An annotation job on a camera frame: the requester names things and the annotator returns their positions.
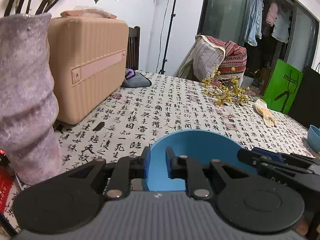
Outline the blue bowl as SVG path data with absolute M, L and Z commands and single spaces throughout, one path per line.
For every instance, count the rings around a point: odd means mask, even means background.
M 185 182 L 170 179 L 165 161 L 166 148 L 170 147 L 176 156 L 186 155 L 195 158 L 201 164 L 212 159 L 220 159 L 247 172 L 256 173 L 256 169 L 238 160 L 240 144 L 224 135 L 211 131 L 188 129 L 170 133 L 152 144 L 150 166 L 146 180 L 142 182 L 145 191 L 184 191 Z
M 320 152 L 320 130 L 314 125 L 309 127 L 307 142 L 313 151 Z

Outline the yellow dotted work glove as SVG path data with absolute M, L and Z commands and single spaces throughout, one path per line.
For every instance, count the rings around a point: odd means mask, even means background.
M 267 127 L 277 127 L 277 122 L 274 118 L 274 115 L 270 112 L 264 100 L 258 99 L 255 103 L 253 103 L 253 109 L 262 117 Z

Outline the black paper bag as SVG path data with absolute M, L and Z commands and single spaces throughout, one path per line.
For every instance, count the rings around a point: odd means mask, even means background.
M 312 68 L 306 68 L 302 81 L 291 105 L 288 115 L 309 128 L 320 126 L 320 75 Z

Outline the green paper shopping bag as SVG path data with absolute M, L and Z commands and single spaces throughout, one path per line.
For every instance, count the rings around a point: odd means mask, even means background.
M 263 100 L 271 110 L 288 114 L 298 92 L 303 73 L 290 64 L 278 60 Z

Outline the calligraphy print tablecloth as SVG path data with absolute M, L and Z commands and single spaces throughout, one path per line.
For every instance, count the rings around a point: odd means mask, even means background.
M 215 132 L 246 149 L 315 156 L 306 141 L 307 128 L 285 114 L 274 112 L 278 125 L 268 128 L 251 104 L 218 106 L 198 82 L 151 73 L 146 77 L 150 87 L 116 90 L 78 124 L 55 123 L 63 171 L 97 158 L 114 163 L 140 155 L 144 147 L 186 129 Z

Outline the grey purple cloth pouch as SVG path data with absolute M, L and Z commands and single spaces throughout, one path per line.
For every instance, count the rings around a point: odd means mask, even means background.
M 125 88 L 150 87 L 152 82 L 143 74 L 136 72 L 134 69 L 125 69 L 125 79 L 122 86 Z

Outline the dark wooden chair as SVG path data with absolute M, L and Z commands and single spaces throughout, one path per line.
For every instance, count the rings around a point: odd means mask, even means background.
M 140 45 L 140 27 L 129 27 L 129 37 L 127 43 L 126 68 L 139 69 L 139 45 Z

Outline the glittery pink vase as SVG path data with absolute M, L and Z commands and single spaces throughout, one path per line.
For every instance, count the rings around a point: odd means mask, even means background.
M 62 167 L 53 130 L 59 106 L 49 68 L 50 19 L 50 13 L 1 18 L 1 149 L 28 185 Z

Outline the red patterned blanket on chair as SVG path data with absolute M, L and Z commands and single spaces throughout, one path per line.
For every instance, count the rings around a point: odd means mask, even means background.
M 200 82 L 212 76 L 214 81 L 231 83 L 235 79 L 241 85 L 246 63 L 246 48 L 233 41 L 223 42 L 212 36 L 196 35 L 174 77 Z

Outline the hanging white garment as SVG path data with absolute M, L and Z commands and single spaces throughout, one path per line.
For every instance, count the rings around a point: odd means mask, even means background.
M 274 23 L 272 37 L 279 42 L 288 43 L 289 41 L 289 27 L 291 26 L 292 11 L 284 12 L 281 8 L 278 9 L 277 19 Z

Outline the pink small suitcase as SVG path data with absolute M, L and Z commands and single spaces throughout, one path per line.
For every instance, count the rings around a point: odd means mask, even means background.
M 59 121 L 79 123 L 121 86 L 128 39 L 127 23 L 103 10 L 67 10 L 51 19 L 49 66 Z

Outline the hanging blue shirt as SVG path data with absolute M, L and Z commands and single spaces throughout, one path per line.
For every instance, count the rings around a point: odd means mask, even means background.
M 250 0 L 249 15 L 245 30 L 245 42 L 250 46 L 258 45 L 257 38 L 262 38 L 263 0 Z

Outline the dark sliding glass door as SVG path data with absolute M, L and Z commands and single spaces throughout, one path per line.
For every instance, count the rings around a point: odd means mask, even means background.
M 270 4 L 292 11 L 289 41 L 283 43 L 272 37 L 273 26 L 266 24 Z M 247 50 L 244 76 L 259 79 L 270 75 L 276 62 L 282 60 L 303 72 L 315 64 L 319 36 L 319 19 L 299 0 L 263 0 L 262 38 L 256 47 L 245 42 L 245 30 L 250 0 L 204 0 L 198 33 L 222 41 L 233 41 Z

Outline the hanging pink garment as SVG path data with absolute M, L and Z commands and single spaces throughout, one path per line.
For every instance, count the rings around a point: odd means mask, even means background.
M 266 15 L 266 24 L 268 24 L 269 26 L 273 26 L 276 19 L 277 19 L 277 14 L 278 14 L 278 6 L 277 3 L 272 2 L 270 4 L 268 13 Z

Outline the studio lamp on stand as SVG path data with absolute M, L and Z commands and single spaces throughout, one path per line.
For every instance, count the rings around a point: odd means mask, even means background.
M 190 0 L 157 0 L 159 37 L 156 73 L 172 75 L 185 56 L 188 46 Z

